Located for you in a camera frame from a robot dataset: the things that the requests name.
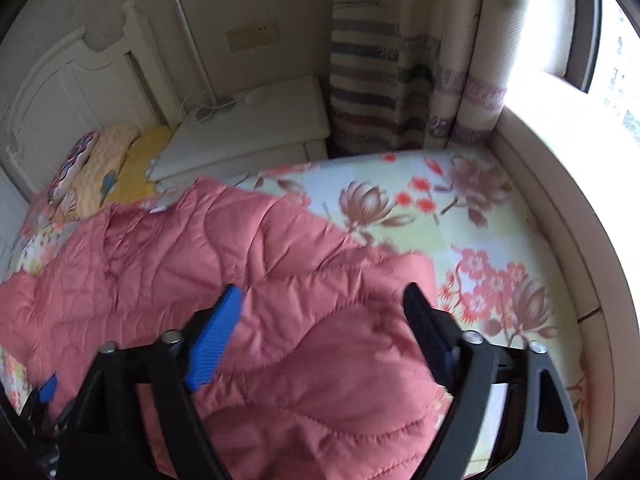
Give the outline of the pink quilted coat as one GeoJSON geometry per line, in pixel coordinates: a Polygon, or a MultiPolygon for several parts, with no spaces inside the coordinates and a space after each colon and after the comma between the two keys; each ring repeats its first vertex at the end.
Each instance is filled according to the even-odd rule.
{"type": "Polygon", "coordinates": [[[404,288],[436,296],[417,252],[364,246],[296,200],[195,182],[161,212],[80,222],[39,275],[1,287],[1,344],[30,382],[76,396],[100,344],[149,344],[242,289],[238,325],[194,403],[237,479],[407,479],[436,432],[438,388],[404,288]]]}

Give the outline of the yellow pillow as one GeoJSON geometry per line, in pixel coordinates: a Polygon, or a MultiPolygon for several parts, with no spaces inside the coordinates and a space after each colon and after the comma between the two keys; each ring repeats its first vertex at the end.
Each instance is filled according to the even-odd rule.
{"type": "Polygon", "coordinates": [[[155,184],[150,181],[150,173],[175,131],[175,128],[168,126],[156,126],[143,131],[134,140],[115,184],[104,198],[103,207],[139,203],[156,194],[155,184]]]}

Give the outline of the cream textured pillow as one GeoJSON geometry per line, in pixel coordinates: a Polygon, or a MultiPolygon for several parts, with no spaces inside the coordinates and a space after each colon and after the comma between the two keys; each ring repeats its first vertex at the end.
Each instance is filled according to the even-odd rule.
{"type": "Polygon", "coordinates": [[[53,216],[56,223],[85,219],[101,209],[131,143],[138,136],[139,129],[130,124],[114,125],[100,132],[87,162],[56,208],[53,216]]]}

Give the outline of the beige window sill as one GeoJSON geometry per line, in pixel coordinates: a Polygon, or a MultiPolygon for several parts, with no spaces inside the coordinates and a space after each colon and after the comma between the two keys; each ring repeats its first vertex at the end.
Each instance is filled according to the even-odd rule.
{"type": "Polygon", "coordinates": [[[639,417],[639,145],[541,73],[510,88],[491,146],[559,259],[587,358],[589,456],[608,462],[639,417]]]}

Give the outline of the colourful patterned pillow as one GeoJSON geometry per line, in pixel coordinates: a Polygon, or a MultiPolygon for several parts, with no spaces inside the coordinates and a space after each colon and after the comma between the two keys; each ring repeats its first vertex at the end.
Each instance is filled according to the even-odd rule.
{"type": "Polygon", "coordinates": [[[99,131],[90,131],[72,146],[48,187],[47,198],[50,204],[58,204],[65,196],[73,180],[85,166],[99,137],[99,131]]]}

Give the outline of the floral bed sheet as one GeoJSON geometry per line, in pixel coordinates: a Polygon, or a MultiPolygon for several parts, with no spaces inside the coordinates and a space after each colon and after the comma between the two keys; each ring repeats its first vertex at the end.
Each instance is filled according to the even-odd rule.
{"type": "MultiPolygon", "coordinates": [[[[100,211],[135,206],[161,212],[201,180],[296,200],[364,246],[429,258],[436,296],[425,296],[428,301],[493,344],[544,344],[577,419],[587,417],[586,366],[574,304],[550,245],[535,233],[523,197],[488,151],[403,152],[307,162],[227,179],[191,176],[166,184],[142,203],[111,204],[100,211]]],[[[32,259],[14,274],[41,274],[85,220],[53,223],[56,239],[47,258],[32,259]]],[[[21,408],[30,390],[42,384],[30,382],[26,367],[2,346],[1,382],[14,408],[21,408]]],[[[451,402],[446,390],[437,388],[436,432],[451,402]]]]}

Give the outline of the white nightstand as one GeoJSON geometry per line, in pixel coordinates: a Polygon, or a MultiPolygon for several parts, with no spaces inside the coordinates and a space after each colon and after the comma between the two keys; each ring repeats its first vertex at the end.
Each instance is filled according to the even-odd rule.
{"type": "Polygon", "coordinates": [[[326,157],[323,142],[330,126],[317,77],[303,76],[256,89],[237,94],[232,110],[206,122],[198,122],[194,112],[186,116],[157,159],[150,181],[222,162],[265,162],[271,167],[326,157]],[[249,106],[245,96],[256,89],[264,90],[268,98],[249,106]]]}

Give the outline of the slim desk lamp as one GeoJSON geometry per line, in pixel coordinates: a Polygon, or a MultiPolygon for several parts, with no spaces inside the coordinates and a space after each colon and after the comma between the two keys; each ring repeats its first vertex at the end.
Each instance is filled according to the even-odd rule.
{"type": "Polygon", "coordinates": [[[188,14],[186,14],[186,9],[183,6],[182,0],[175,0],[175,6],[182,31],[184,33],[184,38],[186,38],[186,44],[189,47],[193,62],[195,63],[201,80],[205,86],[206,96],[208,96],[208,103],[202,105],[196,110],[195,119],[198,122],[206,122],[206,120],[213,119],[216,116],[227,113],[228,110],[232,110],[236,104],[236,99],[232,98],[232,96],[220,96],[214,89],[212,81],[208,76],[200,49],[198,48],[198,44],[196,43],[193,35],[188,14]]]}

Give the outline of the small white round object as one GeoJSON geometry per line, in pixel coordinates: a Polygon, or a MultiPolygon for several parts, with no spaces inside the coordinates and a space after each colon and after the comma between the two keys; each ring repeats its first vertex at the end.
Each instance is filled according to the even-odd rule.
{"type": "Polygon", "coordinates": [[[268,94],[262,89],[256,89],[245,96],[245,103],[249,106],[257,106],[268,98],[268,94]]]}

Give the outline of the white wooden headboard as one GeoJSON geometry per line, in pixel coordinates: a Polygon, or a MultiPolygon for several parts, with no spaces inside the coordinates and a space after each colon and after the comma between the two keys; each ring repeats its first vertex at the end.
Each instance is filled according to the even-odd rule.
{"type": "Polygon", "coordinates": [[[28,196],[49,185],[68,150],[85,133],[129,122],[144,131],[183,121],[149,20],[122,4],[122,38],[102,51],[78,28],[32,66],[9,118],[10,167],[28,196]]]}

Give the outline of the dark framed window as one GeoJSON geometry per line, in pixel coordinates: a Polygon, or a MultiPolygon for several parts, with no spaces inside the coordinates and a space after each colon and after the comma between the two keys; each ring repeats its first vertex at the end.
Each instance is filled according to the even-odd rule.
{"type": "Polygon", "coordinates": [[[575,0],[565,80],[639,140],[639,36],[617,0],[575,0]]]}

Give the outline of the patterned curtain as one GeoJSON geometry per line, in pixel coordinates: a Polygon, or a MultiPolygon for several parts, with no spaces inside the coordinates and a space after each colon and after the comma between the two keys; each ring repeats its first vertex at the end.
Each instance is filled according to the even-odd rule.
{"type": "Polygon", "coordinates": [[[485,143],[528,0],[333,0],[332,142],[348,154],[485,143]]]}

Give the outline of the beige wall socket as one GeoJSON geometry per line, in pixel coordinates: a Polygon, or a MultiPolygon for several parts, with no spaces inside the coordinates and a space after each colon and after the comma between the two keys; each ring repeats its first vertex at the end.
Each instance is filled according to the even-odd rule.
{"type": "Polygon", "coordinates": [[[277,44],[280,41],[278,24],[268,21],[230,29],[224,33],[231,53],[239,53],[259,47],[277,44]]]}

